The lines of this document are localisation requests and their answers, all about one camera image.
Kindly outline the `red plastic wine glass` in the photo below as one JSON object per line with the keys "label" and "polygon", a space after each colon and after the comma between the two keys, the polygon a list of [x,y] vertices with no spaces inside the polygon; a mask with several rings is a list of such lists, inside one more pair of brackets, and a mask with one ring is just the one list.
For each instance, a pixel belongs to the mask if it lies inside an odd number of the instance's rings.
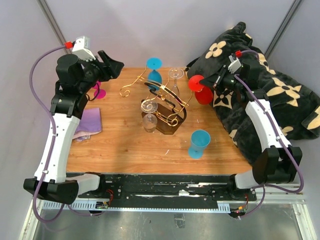
{"label": "red plastic wine glass", "polygon": [[201,105],[208,105],[214,98],[213,92],[207,86],[200,83],[204,77],[202,75],[194,75],[188,81],[189,89],[194,92],[197,102]]}

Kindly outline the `magenta plastic wine glass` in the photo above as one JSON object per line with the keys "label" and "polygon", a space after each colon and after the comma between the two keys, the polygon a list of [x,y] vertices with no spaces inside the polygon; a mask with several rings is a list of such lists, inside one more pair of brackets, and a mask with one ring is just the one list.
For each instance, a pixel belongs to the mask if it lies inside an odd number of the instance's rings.
{"label": "magenta plastic wine glass", "polygon": [[106,91],[101,88],[101,82],[97,81],[95,86],[93,87],[95,90],[93,94],[93,99],[103,99],[106,96]]}

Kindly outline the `blue plastic wine glass front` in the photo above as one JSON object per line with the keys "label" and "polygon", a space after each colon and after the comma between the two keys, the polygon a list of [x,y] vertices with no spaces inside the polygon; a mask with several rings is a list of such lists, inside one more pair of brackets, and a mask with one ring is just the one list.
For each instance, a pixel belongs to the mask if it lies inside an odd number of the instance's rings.
{"label": "blue plastic wine glass front", "polygon": [[188,155],[193,159],[200,159],[210,142],[211,136],[207,131],[203,129],[194,131],[190,138]]}

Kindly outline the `blue plastic wine glass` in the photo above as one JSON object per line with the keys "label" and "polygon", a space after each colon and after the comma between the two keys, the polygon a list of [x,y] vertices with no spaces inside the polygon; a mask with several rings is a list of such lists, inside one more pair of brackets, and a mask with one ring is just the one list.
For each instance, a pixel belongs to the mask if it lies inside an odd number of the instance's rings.
{"label": "blue plastic wine glass", "polygon": [[193,159],[200,159],[210,142],[211,136],[207,131],[203,129],[194,131],[190,138],[188,155]]}
{"label": "blue plastic wine glass", "polygon": [[146,66],[151,70],[147,76],[148,82],[153,81],[162,84],[162,76],[158,72],[158,69],[162,67],[162,61],[157,57],[151,57],[146,61]]}

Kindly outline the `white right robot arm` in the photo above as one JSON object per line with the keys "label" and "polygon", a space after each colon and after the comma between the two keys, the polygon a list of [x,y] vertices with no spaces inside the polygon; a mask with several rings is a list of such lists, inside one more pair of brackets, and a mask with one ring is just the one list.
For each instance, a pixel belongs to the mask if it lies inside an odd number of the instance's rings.
{"label": "white right robot arm", "polygon": [[271,187],[298,194],[304,188],[299,168],[302,150],[292,146],[281,132],[266,92],[258,88],[259,75],[257,61],[240,60],[231,54],[217,78],[210,76],[201,80],[203,85],[215,91],[227,89],[236,93],[236,99],[250,118],[260,142],[261,154],[252,169],[233,175],[233,183],[226,188],[227,196],[232,200],[240,199],[245,189]]}

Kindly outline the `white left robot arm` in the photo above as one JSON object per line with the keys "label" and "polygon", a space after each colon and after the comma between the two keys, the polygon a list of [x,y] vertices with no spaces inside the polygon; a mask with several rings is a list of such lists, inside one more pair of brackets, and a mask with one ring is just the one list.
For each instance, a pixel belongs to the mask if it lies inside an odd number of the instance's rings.
{"label": "white left robot arm", "polygon": [[74,134],[88,103],[87,92],[97,82],[119,77],[123,62],[113,60],[103,50],[100,60],[85,60],[66,54],[57,60],[55,95],[48,111],[50,130],[40,164],[23,188],[35,199],[70,205],[79,195],[90,192],[96,198],[107,193],[102,173],[86,172],[67,177],[67,161]]}

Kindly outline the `clear wine glass back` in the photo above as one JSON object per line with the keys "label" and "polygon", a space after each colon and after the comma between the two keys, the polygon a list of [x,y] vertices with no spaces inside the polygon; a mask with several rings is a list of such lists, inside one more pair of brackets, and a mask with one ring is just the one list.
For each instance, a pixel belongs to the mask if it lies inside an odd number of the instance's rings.
{"label": "clear wine glass back", "polygon": [[171,68],[168,71],[170,78],[174,80],[173,87],[171,91],[175,93],[178,97],[180,96],[180,90],[178,88],[178,79],[181,79],[184,76],[184,71],[181,68]]}

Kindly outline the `clear wine glass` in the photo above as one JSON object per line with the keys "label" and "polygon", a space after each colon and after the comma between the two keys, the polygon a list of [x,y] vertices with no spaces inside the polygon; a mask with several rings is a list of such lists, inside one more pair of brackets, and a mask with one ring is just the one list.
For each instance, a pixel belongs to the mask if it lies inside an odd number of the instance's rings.
{"label": "clear wine glass", "polygon": [[145,115],[142,118],[142,125],[146,132],[153,133],[156,130],[158,119],[155,115],[158,104],[154,100],[144,100],[141,103],[141,110]]}
{"label": "clear wine glass", "polygon": [[184,71],[181,68],[171,68],[168,71],[170,78],[174,80],[173,87],[171,91],[175,93],[178,97],[180,96],[180,90],[178,88],[178,79],[181,79],[184,76]]}

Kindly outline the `blue plastic wine glass back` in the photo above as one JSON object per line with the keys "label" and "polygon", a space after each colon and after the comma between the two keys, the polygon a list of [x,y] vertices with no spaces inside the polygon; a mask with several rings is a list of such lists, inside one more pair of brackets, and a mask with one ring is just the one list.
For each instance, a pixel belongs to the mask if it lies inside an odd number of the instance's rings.
{"label": "blue plastic wine glass back", "polygon": [[158,72],[158,69],[162,67],[162,61],[157,57],[151,57],[146,61],[146,66],[151,70],[147,76],[148,82],[153,81],[162,84],[162,76]]}

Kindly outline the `clear wine glass front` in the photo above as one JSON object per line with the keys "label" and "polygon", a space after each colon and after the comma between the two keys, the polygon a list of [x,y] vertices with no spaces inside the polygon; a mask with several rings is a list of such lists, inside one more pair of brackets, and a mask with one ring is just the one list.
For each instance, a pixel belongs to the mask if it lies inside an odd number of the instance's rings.
{"label": "clear wine glass front", "polygon": [[141,110],[145,115],[142,118],[142,125],[146,132],[153,133],[156,130],[158,119],[155,115],[158,104],[154,100],[144,100],[141,103]]}

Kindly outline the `black floral plush pillow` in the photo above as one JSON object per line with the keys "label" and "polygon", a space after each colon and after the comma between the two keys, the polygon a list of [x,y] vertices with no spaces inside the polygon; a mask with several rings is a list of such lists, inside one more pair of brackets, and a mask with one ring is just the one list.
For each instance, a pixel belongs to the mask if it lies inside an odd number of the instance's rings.
{"label": "black floral plush pillow", "polygon": [[[230,64],[229,56],[236,51],[245,53],[242,60],[254,60],[259,64],[257,86],[266,92],[272,113],[285,137],[291,140],[313,140],[320,136],[320,98],[311,89],[289,75],[273,70],[262,53],[253,46],[253,38],[246,33],[246,23],[240,21],[220,34],[210,47],[185,68],[187,77],[214,76],[223,66]],[[255,127],[244,108],[237,101],[237,94],[224,89],[213,92],[210,106],[235,146],[250,165],[261,154],[261,144]]]}

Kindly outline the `purple folded cloth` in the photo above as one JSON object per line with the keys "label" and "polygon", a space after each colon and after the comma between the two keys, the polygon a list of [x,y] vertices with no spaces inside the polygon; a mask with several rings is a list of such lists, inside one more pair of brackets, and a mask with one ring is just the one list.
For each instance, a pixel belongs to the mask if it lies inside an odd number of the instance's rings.
{"label": "purple folded cloth", "polygon": [[77,142],[89,140],[91,136],[102,131],[102,118],[100,108],[85,109],[77,126],[73,139]]}

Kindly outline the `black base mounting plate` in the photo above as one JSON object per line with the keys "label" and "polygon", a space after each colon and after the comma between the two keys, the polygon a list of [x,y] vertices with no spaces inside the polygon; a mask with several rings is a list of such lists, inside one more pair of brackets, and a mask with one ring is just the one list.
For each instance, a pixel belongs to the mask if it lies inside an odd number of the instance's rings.
{"label": "black base mounting plate", "polygon": [[250,189],[236,190],[228,175],[106,174],[104,193],[83,193],[81,199],[107,200],[111,206],[139,210],[213,210],[218,202],[254,202]]}

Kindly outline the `aluminium frame rail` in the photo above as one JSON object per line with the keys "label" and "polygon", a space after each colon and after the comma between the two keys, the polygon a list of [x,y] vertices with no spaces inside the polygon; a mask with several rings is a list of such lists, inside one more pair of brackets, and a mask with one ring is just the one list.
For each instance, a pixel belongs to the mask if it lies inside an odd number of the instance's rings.
{"label": "aluminium frame rail", "polygon": [[298,196],[302,185],[284,178],[279,184],[248,182],[233,175],[69,173],[64,182],[25,180],[23,187],[39,203],[76,214],[98,216],[107,210],[154,212],[225,212],[245,215],[250,202],[267,194]]}

